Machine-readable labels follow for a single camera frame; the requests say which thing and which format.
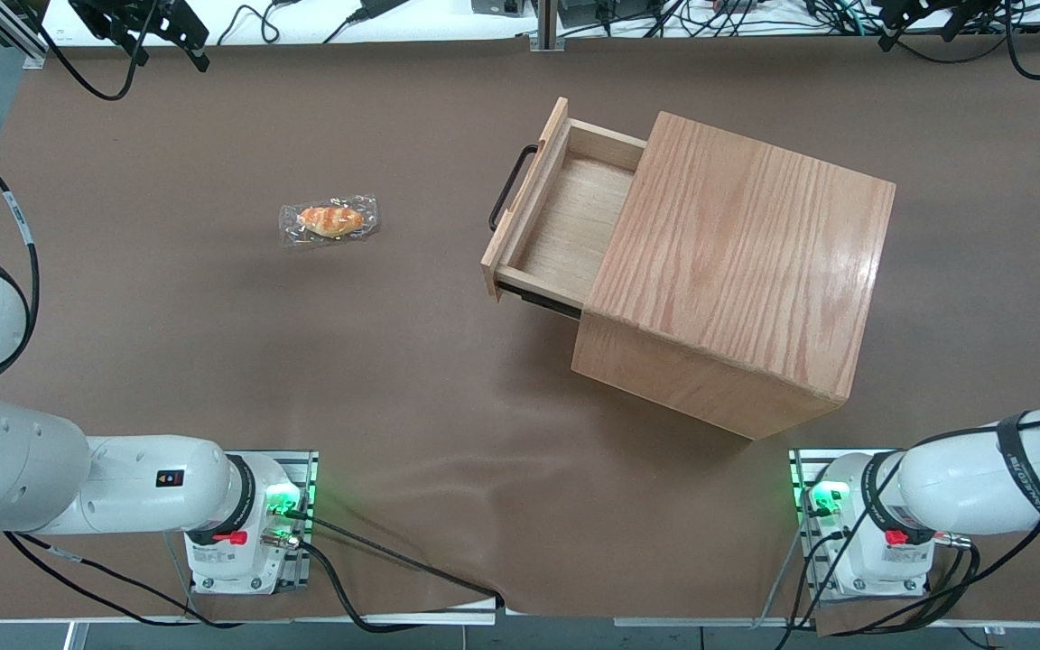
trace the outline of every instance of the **white table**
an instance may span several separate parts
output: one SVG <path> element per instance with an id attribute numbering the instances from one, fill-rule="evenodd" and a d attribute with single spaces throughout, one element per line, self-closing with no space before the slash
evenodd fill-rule
<path id="1" fill-rule="evenodd" d="M 240 3 L 237 0 L 188 0 L 190 7 L 198 14 L 200 20 L 210 31 L 208 45 L 214 45 L 215 38 L 227 28 Z M 248 0 L 246 4 L 263 12 L 269 0 Z M 876 14 L 878 9 L 869 4 L 866 10 Z M 302 0 L 301 3 L 286 4 L 278 7 L 268 16 L 271 24 L 280 30 L 281 37 L 277 45 L 308 45 L 320 43 L 323 37 L 335 30 L 359 8 L 359 0 Z M 714 15 L 711 5 L 706 0 L 694 0 L 693 20 L 707 21 Z M 722 30 L 722 36 L 733 31 L 733 25 L 739 20 L 740 14 L 730 14 L 720 17 L 706 29 L 701 36 L 713 36 L 717 28 L 725 21 L 733 21 Z M 912 31 L 928 31 L 940 28 L 948 19 L 948 10 L 935 12 L 926 17 L 913 26 Z M 749 11 L 746 22 L 737 29 L 740 36 L 775 36 L 776 34 L 809 34 L 829 33 L 827 26 L 813 25 L 817 22 L 805 11 L 804 0 L 769 0 L 758 4 Z M 86 27 L 75 16 L 67 0 L 52 0 L 46 11 L 43 24 L 53 36 L 55 43 L 62 46 L 111 46 L 110 42 L 99 41 L 87 31 Z M 623 21 L 612 25 L 615 37 L 640 37 L 653 20 Z M 1040 8 L 1029 11 L 1022 18 L 1022 25 L 1040 24 Z M 244 10 L 239 14 L 236 28 L 224 40 L 224 45 L 263 45 L 260 36 L 259 18 Z M 469 0 L 408 0 L 400 7 L 392 9 L 384 16 L 370 21 L 347 25 L 332 43 L 366 43 L 392 41 L 486 41 L 499 37 L 515 37 L 517 33 L 536 32 L 537 17 L 531 5 L 524 3 L 522 17 L 492 17 L 487 14 L 471 11 Z M 586 30 L 566 29 L 563 25 L 557 33 L 569 34 L 569 37 L 603 36 L 602 29 Z M 666 25 L 666 37 L 687 37 L 681 26 L 681 21 L 673 17 Z M 146 45 L 168 45 L 159 37 L 149 36 Z"/>

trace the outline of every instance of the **power adapter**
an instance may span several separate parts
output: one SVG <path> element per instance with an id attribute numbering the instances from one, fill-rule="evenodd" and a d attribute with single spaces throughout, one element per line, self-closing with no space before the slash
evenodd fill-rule
<path id="1" fill-rule="evenodd" d="M 347 22 L 354 24 L 354 22 L 366 21 L 368 18 L 375 18 L 380 14 L 387 14 L 393 8 L 399 7 L 400 4 L 407 3 L 408 0 L 359 0 L 360 7 L 356 9 L 356 12 L 347 17 Z"/>

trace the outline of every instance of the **connector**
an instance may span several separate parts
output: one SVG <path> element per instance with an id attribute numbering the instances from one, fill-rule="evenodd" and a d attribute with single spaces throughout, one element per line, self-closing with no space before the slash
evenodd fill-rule
<path id="1" fill-rule="evenodd" d="M 352 15 L 352 18 L 358 21 L 364 21 L 368 18 L 375 18 L 380 14 L 391 11 L 393 8 L 399 7 L 400 4 L 407 3 L 408 0 L 359 0 L 359 4 L 362 5 L 362 9 L 356 11 Z"/>
<path id="2" fill-rule="evenodd" d="M 937 531 L 937 534 L 934 534 L 934 544 L 941 544 L 941 546 L 948 546 L 950 548 L 959 548 L 959 550 L 968 551 L 969 547 L 973 546 L 973 540 L 967 537 L 945 534 L 945 531 Z"/>
<path id="3" fill-rule="evenodd" d="M 300 538 L 290 534 L 280 534 L 280 531 L 276 535 L 263 534 L 259 536 L 259 543 L 263 544 L 263 546 L 285 548 L 288 551 L 294 551 L 300 548 Z"/>

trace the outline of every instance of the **red button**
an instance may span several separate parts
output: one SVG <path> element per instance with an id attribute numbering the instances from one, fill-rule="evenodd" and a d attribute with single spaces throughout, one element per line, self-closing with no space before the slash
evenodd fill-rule
<path id="1" fill-rule="evenodd" d="M 909 536 L 901 530 L 885 530 L 885 543 L 890 546 L 900 546 L 909 542 Z"/>
<path id="2" fill-rule="evenodd" d="M 214 539 L 216 542 L 223 542 L 226 539 L 228 542 L 231 542 L 231 546 L 243 546 L 243 544 L 248 543 L 248 531 L 236 530 L 234 534 L 213 535 L 211 539 Z"/>

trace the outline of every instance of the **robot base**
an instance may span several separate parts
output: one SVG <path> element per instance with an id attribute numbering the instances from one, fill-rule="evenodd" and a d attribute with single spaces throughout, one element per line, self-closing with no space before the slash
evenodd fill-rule
<path id="1" fill-rule="evenodd" d="M 305 523 L 277 513 L 290 506 L 305 506 L 307 487 L 313 495 L 318 454 L 291 451 L 250 451 L 239 454 L 256 478 L 256 499 L 241 531 L 241 544 L 220 540 L 200 546 L 187 538 L 187 565 L 191 571 L 191 592 L 223 595 L 268 595 L 289 592 L 307 584 L 309 558 L 305 552 L 261 543 L 263 535 L 305 535 Z"/>
<path id="2" fill-rule="evenodd" d="M 929 569 L 933 567 L 933 542 L 889 544 L 885 532 L 869 517 L 864 518 L 854 531 L 865 510 L 861 476 L 872 460 L 870 454 L 852 453 L 849 449 L 812 449 L 809 457 L 805 451 L 797 451 L 794 460 L 794 482 L 806 486 L 801 490 L 801 505 L 804 513 L 821 510 L 831 513 L 829 516 L 804 519 L 809 547 L 834 531 L 853 535 L 840 558 L 838 552 L 846 543 L 843 539 L 826 542 L 822 547 L 825 552 L 817 551 L 816 557 L 812 558 L 810 576 L 814 586 L 825 579 L 830 565 L 837 564 L 829 583 L 822 584 L 825 589 L 822 600 L 926 596 L 926 579 Z M 833 460 L 822 458 L 825 453 L 834 456 Z M 809 458 L 820 465 L 810 468 L 805 462 Z M 797 477 L 798 469 L 804 472 L 801 480 Z"/>

